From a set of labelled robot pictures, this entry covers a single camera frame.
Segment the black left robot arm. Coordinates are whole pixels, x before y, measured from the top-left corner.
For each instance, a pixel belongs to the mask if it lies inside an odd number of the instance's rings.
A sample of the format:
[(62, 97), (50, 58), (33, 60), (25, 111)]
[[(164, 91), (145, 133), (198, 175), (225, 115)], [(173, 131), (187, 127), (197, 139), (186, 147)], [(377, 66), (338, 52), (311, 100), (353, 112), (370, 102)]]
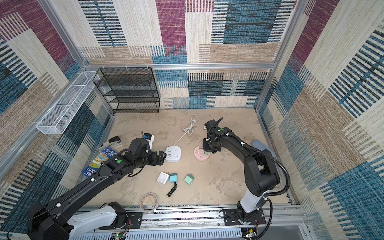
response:
[(77, 211), (104, 189), (135, 169), (161, 166), (167, 154), (153, 152), (143, 138), (132, 140), (129, 148), (110, 157), (89, 178), (45, 205), (36, 203), (28, 210), (27, 235), (32, 240), (72, 240), (101, 227), (122, 228), (127, 221), (126, 210), (117, 202), (85, 214)]

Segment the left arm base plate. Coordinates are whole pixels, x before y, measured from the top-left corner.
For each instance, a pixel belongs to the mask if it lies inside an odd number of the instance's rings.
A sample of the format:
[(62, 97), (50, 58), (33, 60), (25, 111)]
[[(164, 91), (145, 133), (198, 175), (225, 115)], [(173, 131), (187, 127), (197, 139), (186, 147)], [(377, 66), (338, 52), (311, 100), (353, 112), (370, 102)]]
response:
[(110, 226), (100, 227), (99, 230), (123, 231), (139, 229), (141, 227), (142, 217), (142, 212), (119, 213)]

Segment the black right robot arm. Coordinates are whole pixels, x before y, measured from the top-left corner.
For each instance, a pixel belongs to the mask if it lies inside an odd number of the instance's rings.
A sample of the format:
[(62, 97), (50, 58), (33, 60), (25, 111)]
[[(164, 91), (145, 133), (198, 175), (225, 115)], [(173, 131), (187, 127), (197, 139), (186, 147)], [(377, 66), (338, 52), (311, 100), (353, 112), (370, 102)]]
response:
[(221, 128), (219, 123), (222, 120), (205, 123), (207, 137), (203, 139), (203, 150), (215, 154), (225, 148), (243, 163), (248, 189), (237, 204), (236, 214), (241, 224), (248, 224), (256, 219), (269, 197), (283, 195), (289, 190), (291, 178), (270, 150), (253, 147), (231, 129)]

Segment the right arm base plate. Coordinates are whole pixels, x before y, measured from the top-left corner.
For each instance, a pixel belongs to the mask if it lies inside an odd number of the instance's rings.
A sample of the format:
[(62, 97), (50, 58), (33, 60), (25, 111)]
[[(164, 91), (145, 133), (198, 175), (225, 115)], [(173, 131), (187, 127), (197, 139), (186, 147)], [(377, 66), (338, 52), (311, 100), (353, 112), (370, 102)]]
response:
[(219, 211), (219, 217), (224, 219), (226, 226), (264, 225), (267, 223), (263, 210), (245, 213), (241, 209), (222, 209)]

